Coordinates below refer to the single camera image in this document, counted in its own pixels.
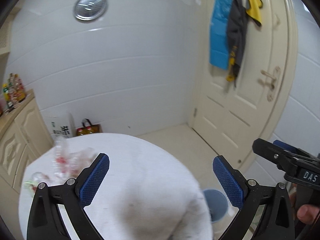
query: metal lid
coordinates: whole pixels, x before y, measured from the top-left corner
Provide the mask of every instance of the metal lid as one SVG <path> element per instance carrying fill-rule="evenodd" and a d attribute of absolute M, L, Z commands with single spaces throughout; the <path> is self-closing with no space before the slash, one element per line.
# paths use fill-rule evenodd
<path fill-rule="evenodd" d="M 79 20 L 94 20 L 106 11 L 107 5 L 108 0 L 78 0 L 73 14 Z"/>

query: yellow towel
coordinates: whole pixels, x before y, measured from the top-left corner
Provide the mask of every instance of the yellow towel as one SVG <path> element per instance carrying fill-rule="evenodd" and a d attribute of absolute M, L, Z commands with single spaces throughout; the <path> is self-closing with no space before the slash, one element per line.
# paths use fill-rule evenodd
<path fill-rule="evenodd" d="M 246 10 L 247 14 L 255 21 L 255 23 L 261 26 L 261 14 L 260 8 L 262 8 L 263 3 L 261 0 L 248 0 L 250 8 Z"/>

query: hanging cloth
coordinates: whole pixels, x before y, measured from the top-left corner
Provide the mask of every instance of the hanging cloth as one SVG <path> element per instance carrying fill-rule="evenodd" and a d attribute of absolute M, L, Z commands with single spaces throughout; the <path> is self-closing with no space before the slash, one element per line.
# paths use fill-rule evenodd
<path fill-rule="evenodd" d="M 261 27 L 262 20 L 261 20 L 261 13 L 260 9 L 263 7 L 262 0 L 247 0 L 247 9 L 246 13 L 249 17 L 254 20 L 257 26 Z"/>
<path fill-rule="evenodd" d="M 246 8 L 242 6 L 242 0 L 233 0 L 227 26 L 228 47 L 230 51 L 228 75 L 226 80 L 235 81 L 244 54 L 248 24 Z"/>
<path fill-rule="evenodd" d="M 209 63 L 227 70 L 229 49 L 227 24 L 232 0 L 215 0 L 210 23 L 210 59 Z"/>

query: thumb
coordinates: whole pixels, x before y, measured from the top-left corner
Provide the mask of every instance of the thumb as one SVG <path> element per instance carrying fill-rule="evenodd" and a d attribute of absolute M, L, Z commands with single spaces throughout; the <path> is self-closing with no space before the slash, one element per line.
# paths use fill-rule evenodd
<path fill-rule="evenodd" d="M 312 205 L 303 205 L 297 212 L 298 219 L 307 225 L 311 225 L 316 219 L 320 208 Z"/>

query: round table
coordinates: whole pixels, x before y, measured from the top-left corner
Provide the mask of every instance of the round table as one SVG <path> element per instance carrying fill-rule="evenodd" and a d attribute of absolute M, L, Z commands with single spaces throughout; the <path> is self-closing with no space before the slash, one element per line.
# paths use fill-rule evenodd
<path fill-rule="evenodd" d="M 210 215 L 198 182 L 172 155 L 123 134 L 98 133 L 67 139 L 69 151 L 88 147 L 105 153 L 110 168 L 85 212 L 105 240 L 212 240 Z M 23 182 L 40 171 L 53 178 L 54 148 L 31 163 Z M 19 221 L 26 239 L 33 197 L 21 187 Z M 71 239 L 79 239 L 64 206 L 61 216 Z"/>

